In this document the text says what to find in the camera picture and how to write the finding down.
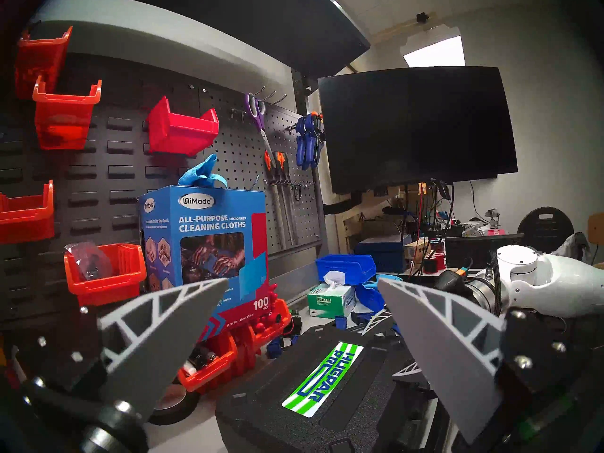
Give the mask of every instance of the monitor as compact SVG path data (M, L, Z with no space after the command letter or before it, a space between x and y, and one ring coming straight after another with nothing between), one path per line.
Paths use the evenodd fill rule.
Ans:
M518 171L498 68L324 77L319 96L334 193Z

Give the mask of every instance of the plastic bin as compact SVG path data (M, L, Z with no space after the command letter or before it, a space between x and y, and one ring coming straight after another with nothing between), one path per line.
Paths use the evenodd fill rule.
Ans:
M208 365L189 375L181 367L178 370L178 381L187 391L204 393L209 388L216 388L221 383L231 380L231 364L237 359L237 345L229 331L222 331L218 335L205 341L205 345L218 355Z
M280 336L283 333L283 329L292 319L292 315L289 313L288 305L283 299L278 298L275 300L273 312L281 314L281 321L269 326L261 333L254 334L254 346L256 350Z
M379 290L366 289L363 284L355 286L356 298L372 312L378 313L384 309L384 298Z
M31 98L36 102L36 131L42 149L83 149L92 107L101 100L101 80L89 95L47 94L39 76Z
M24 33L17 43L18 52L14 62L14 92L17 97L31 99L39 76L46 81L46 89L54 91L70 37L71 27L58 39L31 41L29 34Z
M0 243L34 242L54 237L53 181L37 196L0 193Z
M170 112L168 99L162 97L147 116L149 152L197 155L218 136L218 116L214 109L201 118Z
M140 282L147 277L143 251L139 245L113 243L100 245L113 265L114 276L86 281L80 274L74 256L65 253L67 287L77 296L81 306L105 305L107 303L136 297Z
M316 259L316 269L320 280L329 271L342 271L346 273L346 284L350 286L362 284L376 273L371 255L327 255Z

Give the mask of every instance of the pegboard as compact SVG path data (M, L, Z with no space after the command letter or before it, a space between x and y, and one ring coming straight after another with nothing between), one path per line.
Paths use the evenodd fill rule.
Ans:
M67 289L63 247L87 240L97 245L138 243L137 197L176 184L211 153L219 159L214 171L228 179L229 188L250 189L259 175L253 188L266 192L269 254L320 241L312 172L296 167L295 132L285 130L297 114L268 106L265 115L269 142L274 150L287 152L292 180L309 185L302 199L293 201L298 231L298 244L293 245L280 243L275 230L272 189L264 183L263 143L251 117L242 115L244 94L161 68L72 53L56 92L86 95L98 79L103 80L101 101L94 107L88 140L80 151L42 151L34 125L35 103L11 95L1 101L0 191L9 197L42 194L44 183L52 179L55 236L0 245L0 321L77 305ZM174 113L199 117L215 108L220 131L210 148L196 157L149 153L144 120L164 95Z

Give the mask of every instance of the blue box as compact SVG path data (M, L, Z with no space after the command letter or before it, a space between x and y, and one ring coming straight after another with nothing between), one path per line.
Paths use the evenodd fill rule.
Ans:
M138 203L151 291L229 281L203 339L270 311L263 192L169 186Z

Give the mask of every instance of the screw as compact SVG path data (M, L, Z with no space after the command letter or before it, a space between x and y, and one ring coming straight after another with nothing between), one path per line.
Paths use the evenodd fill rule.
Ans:
M530 369L533 366L533 361L526 356L516 356L514 357L514 362L521 369Z
M566 352L566 346L563 343L560 343L559 341L551 343L551 346L558 352Z

